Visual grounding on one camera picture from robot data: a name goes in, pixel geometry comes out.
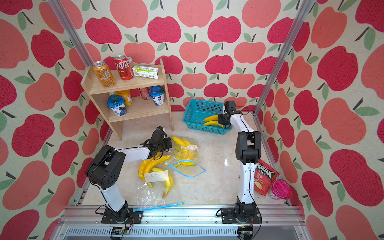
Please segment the red chips bag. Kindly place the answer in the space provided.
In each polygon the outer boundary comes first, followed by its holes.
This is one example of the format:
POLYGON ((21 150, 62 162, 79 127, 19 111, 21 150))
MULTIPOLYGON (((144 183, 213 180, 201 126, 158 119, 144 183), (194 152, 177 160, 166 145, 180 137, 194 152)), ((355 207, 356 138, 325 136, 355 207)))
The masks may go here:
POLYGON ((260 195, 266 196, 279 175, 269 164, 259 160, 256 164, 254 175, 255 191, 260 195))

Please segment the right aluminium corner post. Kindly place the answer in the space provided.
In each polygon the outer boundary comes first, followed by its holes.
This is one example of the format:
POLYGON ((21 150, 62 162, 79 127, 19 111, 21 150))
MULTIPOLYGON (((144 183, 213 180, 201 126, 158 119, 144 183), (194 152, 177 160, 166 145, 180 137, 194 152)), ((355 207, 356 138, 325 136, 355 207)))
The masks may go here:
POLYGON ((256 105, 256 108, 253 112, 253 117, 256 118, 258 116, 259 111, 262 108, 262 105, 265 103, 265 100, 271 90, 271 87, 274 83, 274 81, 277 79, 277 75, 282 69, 282 66, 286 60, 286 57, 290 53, 291 50, 293 50, 293 43, 295 39, 297 38, 297 35, 304 24, 304 21, 306 20, 307 15, 309 14, 310 8, 312 7, 312 4, 315 3, 314 0, 305 0, 301 1, 302 5, 300 6, 298 13, 293 21, 293 24, 290 28, 290 31, 287 35, 287 38, 282 46, 282 49, 279 52, 279 55, 277 57, 277 60, 275 62, 275 65, 271 71, 271 74, 267 77, 267 82, 265 84, 265 87, 262 91, 261 96, 259 97, 258 103, 256 105))

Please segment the yellow yogurt cup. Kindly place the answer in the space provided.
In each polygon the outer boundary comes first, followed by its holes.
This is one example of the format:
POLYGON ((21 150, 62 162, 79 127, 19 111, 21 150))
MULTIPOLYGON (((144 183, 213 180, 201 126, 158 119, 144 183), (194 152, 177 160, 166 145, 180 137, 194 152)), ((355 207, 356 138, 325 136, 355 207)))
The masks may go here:
POLYGON ((122 97, 125 100, 125 105, 129 106, 132 104, 131 90, 117 91, 115 95, 122 97))

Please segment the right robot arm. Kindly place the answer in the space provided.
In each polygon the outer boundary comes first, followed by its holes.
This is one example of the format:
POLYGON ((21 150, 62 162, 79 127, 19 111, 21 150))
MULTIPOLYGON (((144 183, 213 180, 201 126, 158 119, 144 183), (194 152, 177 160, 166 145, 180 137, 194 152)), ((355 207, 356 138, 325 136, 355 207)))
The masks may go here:
POLYGON ((218 123, 230 125, 238 132, 235 154, 240 162, 242 183, 234 207, 235 220, 247 223, 258 219, 257 204, 254 198, 254 176, 262 155, 261 133, 252 129, 241 111, 224 111, 218 123))

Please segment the single banana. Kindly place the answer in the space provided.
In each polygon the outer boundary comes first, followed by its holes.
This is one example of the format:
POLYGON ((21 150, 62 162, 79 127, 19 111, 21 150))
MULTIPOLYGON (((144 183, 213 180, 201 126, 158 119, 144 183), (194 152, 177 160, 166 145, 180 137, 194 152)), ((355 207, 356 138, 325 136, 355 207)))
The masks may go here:
POLYGON ((209 122, 205 122, 204 123, 204 126, 219 126, 221 128, 224 128, 223 125, 219 124, 218 121, 209 121, 209 122))
POLYGON ((204 122, 210 122, 210 121, 217 121, 219 118, 219 115, 212 115, 204 119, 204 122))

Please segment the orange soda can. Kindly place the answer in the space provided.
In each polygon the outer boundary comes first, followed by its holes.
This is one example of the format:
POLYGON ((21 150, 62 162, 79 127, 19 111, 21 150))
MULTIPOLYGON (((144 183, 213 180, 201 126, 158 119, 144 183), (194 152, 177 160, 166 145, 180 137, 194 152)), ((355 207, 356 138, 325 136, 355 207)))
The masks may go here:
POLYGON ((109 66, 104 61, 94 62, 93 69, 104 88, 113 87, 116 84, 109 66))

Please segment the zip-top bag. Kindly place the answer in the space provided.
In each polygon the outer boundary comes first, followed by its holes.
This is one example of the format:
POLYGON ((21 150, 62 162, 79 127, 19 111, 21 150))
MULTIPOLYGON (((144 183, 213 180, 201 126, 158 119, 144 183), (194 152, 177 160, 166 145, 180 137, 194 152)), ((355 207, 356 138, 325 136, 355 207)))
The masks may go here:
POLYGON ((200 147, 191 138, 171 137, 173 147, 171 158, 165 165, 186 178, 196 178, 205 174, 207 170, 200 163, 200 147))
MULTIPOLYGON (((158 159, 160 157, 162 156, 156 155, 151 159, 158 159)), ((172 170, 168 168, 165 164, 161 164, 160 168, 168 170, 169 173, 173 176, 172 170)), ((163 199, 162 195, 164 193, 164 190, 164 182, 152 182, 152 188, 150 188, 150 186, 146 182, 141 180, 137 191, 134 211, 141 212, 184 205, 184 201, 182 200, 180 191, 176 185, 176 181, 173 190, 171 190, 167 197, 163 199)))

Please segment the teal plastic basket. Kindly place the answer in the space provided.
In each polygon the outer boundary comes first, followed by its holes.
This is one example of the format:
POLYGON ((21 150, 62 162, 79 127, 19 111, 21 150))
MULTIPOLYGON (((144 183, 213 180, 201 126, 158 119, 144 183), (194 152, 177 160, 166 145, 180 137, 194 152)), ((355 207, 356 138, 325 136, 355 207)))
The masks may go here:
POLYGON ((190 100, 184 113, 183 122, 189 129, 207 133, 225 135, 232 130, 232 126, 205 126, 204 119, 210 116, 223 113, 223 103, 216 103, 203 100, 190 100))

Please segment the red cola can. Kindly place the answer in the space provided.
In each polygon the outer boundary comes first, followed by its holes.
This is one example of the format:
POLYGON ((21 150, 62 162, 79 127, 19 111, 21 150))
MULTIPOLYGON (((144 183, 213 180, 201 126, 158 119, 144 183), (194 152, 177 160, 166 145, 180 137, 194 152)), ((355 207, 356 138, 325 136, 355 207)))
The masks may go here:
POLYGON ((122 80, 128 81, 134 77, 129 60, 125 55, 115 56, 114 63, 122 80))

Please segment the blue yogurt cup left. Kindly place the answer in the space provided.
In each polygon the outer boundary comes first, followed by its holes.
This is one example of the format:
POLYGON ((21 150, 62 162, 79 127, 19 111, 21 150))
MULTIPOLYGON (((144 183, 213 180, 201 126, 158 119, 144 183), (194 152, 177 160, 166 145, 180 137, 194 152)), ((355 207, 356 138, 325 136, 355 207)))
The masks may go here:
POLYGON ((117 116, 123 116, 127 113, 125 100, 118 95, 111 95, 108 98, 107 106, 115 113, 117 116))

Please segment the blue yogurt cup right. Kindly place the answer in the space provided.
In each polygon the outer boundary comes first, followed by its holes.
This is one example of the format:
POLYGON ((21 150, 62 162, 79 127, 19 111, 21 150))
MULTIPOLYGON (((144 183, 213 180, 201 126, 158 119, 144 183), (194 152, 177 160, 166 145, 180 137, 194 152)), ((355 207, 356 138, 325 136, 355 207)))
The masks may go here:
POLYGON ((156 106, 160 106, 165 102, 165 90, 161 86, 153 86, 150 88, 150 96, 156 106))

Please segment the small red can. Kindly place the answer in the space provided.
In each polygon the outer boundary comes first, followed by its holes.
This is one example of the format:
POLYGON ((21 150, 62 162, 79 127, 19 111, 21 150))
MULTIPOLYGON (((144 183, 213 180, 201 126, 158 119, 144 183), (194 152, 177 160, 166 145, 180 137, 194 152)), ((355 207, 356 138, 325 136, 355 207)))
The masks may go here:
POLYGON ((150 100, 152 98, 149 87, 139 88, 139 91, 143 100, 150 100))

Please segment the aluminium corner post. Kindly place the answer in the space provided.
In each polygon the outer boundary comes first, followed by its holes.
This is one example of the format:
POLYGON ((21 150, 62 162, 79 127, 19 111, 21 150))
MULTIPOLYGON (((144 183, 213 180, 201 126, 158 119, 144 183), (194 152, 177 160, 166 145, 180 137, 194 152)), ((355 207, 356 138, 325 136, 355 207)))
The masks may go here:
POLYGON ((258 116, 259 111, 262 108, 262 105, 265 103, 265 100, 271 90, 271 87, 274 83, 274 81, 277 79, 277 75, 282 69, 282 66, 286 60, 286 57, 290 53, 291 50, 293 50, 293 43, 295 39, 297 38, 297 35, 304 24, 304 21, 306 20, 307 15, 309 14, 310 8, 312 7, 312 4, 315 3, 314 0, 305 0, 301 1, 302 5, 300 6, 298 13, 293 21, 293 24, 290 28, 290 31, 287 35, 287 38, 282 46, 282 49, 279 52, 279 55, 277 57, 277 60, 275 62, 275 65, 271 71, 271 74, 267 77, 267 82, 265 84, 265 87, 262 91, 261 96, 259 97, 258 103, 256 105, 256 108, 253 112, 253 117, 256 118, 258 116))
POLYGON ((75 25, 73 24, 70 18, 70 15, 65 9, 65 6, 63 5, 62 1, 53 0, 48 2, 52 7, 59 22, 61 23, 64 30, 66 31, 67 35, 69 36, 69 39, 72 41, 72 44, 76 48, 85 66, 86 67, 91 66, 93 64, 92 57, 89 54, 87 48, 85 47, 83 41, 79 37, 77 33, 77 29, 75 28, 75 25))

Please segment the left aluminium corner post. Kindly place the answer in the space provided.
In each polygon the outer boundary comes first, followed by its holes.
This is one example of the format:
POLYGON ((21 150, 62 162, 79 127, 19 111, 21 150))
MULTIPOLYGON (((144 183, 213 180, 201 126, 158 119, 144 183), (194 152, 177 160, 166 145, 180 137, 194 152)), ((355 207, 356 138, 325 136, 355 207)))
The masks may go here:
POLYGON ((89 54, 87 48, 85 47, 83 41, 79 37, 77 33, 77 29, 75 28, 75 25, 73 24, 70 18, 70 15, 65 9, 65 6, 63 5, 62 1, 53 0, 48 2, 52 7, 59 22, 61 23, 64 30, 66 31, 67 35, 69 36, 69 39, 72 41, 72 44, 76 48, 85 66, 86 67, 91 66, 93 64, 92 57, 89 54))

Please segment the wooden shelf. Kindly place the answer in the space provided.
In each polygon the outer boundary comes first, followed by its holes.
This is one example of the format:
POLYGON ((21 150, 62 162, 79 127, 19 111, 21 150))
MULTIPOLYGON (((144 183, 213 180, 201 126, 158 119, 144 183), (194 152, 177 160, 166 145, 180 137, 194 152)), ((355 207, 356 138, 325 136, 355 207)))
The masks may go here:
POLYGON ((133 77, 129 81, 124 81, 120 78, 118 71, 112 70, 112 75, 115 78, 116 84, 109 88, 104 88, 101 85, 92 67, 86 68, 81 86, 120 141, 123 139, 124 121, 127 120, 168 113, 170 116, 171 128, 172 130, 175 129, 163 59, 160 58, 160 64, 153 65, 153 67, 158 68, 159 78, 157 80, 145 77, 133 77), (109 93, 153 86, 163 86, 166 91, 165 103, 160 106, 156 106, 153 100, 143 100, 142 97, 133 97, 133 103, 128 106, 127 113, 123 116, 117 116, 107 106, 107 100, 110 96, 109 93))

